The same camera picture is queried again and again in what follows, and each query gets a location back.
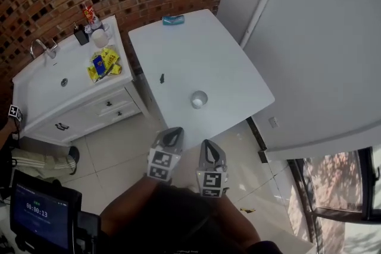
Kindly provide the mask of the blue bow-shaped object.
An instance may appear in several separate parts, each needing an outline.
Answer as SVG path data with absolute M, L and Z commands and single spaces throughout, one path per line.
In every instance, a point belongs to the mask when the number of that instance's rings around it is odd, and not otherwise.
M 163 16 L 162 17 L 162 23 L 164 26 L 176 26 L 183 24 L 185 22 L 185 16 L 184 15 L 177 15 L 177 16 Z

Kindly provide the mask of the pile of yellow snack packets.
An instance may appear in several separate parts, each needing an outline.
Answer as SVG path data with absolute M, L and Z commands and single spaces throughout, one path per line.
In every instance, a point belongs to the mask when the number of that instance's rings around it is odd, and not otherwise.
M 92 60 L 97 56 L 101 55 L 104 61 L 106 72 L 99 76 L 93 66 Z M 100 51 L 95 52 L 90 59 L 90 66 L 87 68 L 88 75 L 90 79 L 96 83 L 108 75 L 119 75 L 122 71 L 122 67 L 118 64 L 120 57 L 115 50 L 111 48 L 102 48 Z

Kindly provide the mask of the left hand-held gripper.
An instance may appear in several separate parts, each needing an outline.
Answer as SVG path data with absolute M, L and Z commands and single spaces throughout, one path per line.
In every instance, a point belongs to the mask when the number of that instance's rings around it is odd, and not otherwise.
M 159 132 L 148 155 L 147 176 L 163 183 L 169 183 L 172 173 L 181 159 L 184 129 L 168 128 Z

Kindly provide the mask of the person's left forearm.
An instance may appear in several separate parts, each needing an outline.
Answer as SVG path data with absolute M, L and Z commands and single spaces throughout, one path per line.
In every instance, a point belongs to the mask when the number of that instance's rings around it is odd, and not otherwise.
M 167 185 L 151 177 L 142 177 L 102 211 L 101 230 L 110 237 L 126 230 L 147 230 L 149 213 L 146 206 L 155 192 L 163 187 Z

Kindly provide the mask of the dark blue snack packet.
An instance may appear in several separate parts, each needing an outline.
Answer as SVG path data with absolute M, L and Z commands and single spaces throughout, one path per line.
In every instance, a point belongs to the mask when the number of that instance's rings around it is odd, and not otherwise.
M 106 72 L 106 67 L 101 55 L 97 55 L 93 60 L 93 66 L 99 76 L 103 75 Z

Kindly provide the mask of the black framed window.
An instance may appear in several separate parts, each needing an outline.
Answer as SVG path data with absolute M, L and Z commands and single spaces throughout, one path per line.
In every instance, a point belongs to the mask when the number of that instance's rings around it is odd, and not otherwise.
M 381 254 L 381 145 L 288 164 L 316 254 Z

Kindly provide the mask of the red label bottle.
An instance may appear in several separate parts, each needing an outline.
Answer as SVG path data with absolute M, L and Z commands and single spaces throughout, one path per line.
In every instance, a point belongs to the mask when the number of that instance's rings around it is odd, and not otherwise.
M 88 23 L 90 24 L 91 28 L 98 29 L 101 26 L 101 22 L 98 18 L 98 16 L 95 13 L 95 10 L 93 9 L 93 6 L 86 5 L 85 3 L 82 3 L 82 11 L 87 19 Z

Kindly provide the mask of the person's right forearm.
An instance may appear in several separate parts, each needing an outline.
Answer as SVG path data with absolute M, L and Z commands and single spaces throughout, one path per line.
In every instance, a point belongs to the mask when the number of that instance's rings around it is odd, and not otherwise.
M 247 249 L 261 241 L 255 227 L 225 194 L 222 197 L 209 198 L 207 201 L 215 210 L 217 221 L 226 236 L 234 240 L 241 248 Z

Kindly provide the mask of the white sink cabinet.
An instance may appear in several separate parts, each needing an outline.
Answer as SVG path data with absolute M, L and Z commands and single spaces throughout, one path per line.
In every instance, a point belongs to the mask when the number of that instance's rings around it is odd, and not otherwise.
M 139 113 L 150 116 L 136 89 L 117 19 L 112 15 L 103 22 L 111 26 L 113 37 L 108 45 L 120 57 L 121 73 L 94 83 L 87 68 L 98 48 L 93 42 L 79 45 L 75 36 L 64 39 L 54 59 L 40 55 L 13 78 L 13 104 L 23 113 L 20 137 L 68 146 L 125 118 Z M 70 128 L 61 131 L 55 126 L 58 123 Z

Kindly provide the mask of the person's torso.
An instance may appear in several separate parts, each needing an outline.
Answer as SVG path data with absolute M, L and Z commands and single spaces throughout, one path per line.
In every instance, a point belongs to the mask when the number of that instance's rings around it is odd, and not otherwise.
M 283 254 L 272 241 L 248 247 L 223 232 L 205 199 L 190 191 L 159 185 L 131 221 L 108 235 L 98 254 Z

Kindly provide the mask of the tablet with timer screen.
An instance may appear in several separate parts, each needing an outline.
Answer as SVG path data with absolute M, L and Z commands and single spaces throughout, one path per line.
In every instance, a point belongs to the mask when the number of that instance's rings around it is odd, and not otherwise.
M 74 231 L 82 194 L 19 170 L 11 188 L 10 228 L 20 250 L 74 254 Z

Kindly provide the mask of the chrome faucet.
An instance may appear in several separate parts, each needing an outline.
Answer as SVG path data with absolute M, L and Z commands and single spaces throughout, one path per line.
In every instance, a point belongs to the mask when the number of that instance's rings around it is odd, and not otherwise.
M 40 39 L 35 39 L 30 44 L 30 56 L 32 59 L 36 59 L 35 46 L 38 46 L 45 54 L 47 54 L 51 59 L 54 59 L 57 56 L 57 47 L 58 44 L 55 40 L 52 39 L 52 46 L 46 46 Z

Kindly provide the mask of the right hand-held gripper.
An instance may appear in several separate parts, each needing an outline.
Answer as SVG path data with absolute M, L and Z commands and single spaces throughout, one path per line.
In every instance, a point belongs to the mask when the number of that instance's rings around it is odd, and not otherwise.
M 221 197 L 228 180 L 226 153 L 218 144 L 211 140 L 204 140 L 201 144 L 199 167 L 202 169 L 214 168 L 215 171 L 196 172 L 199 194 L 202 197 Z

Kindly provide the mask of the black soap dispenser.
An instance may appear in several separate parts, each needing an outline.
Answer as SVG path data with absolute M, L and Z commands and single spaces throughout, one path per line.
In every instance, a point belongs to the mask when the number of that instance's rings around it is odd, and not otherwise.
M 74 23 L 73 33 L 81 46 L 89 43 L 89 35 L 85 32 L 85 27 L 82 24 Z

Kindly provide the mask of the white mug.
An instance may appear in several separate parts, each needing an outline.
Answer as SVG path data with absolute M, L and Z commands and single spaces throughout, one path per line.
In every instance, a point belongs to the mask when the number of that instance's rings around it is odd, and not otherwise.
M 91 34 L 91 39 L 97 48 L 106 47 L 112 37 L 113 32 L 109 24 L 103 24 L 100 28 L 94 30 Z

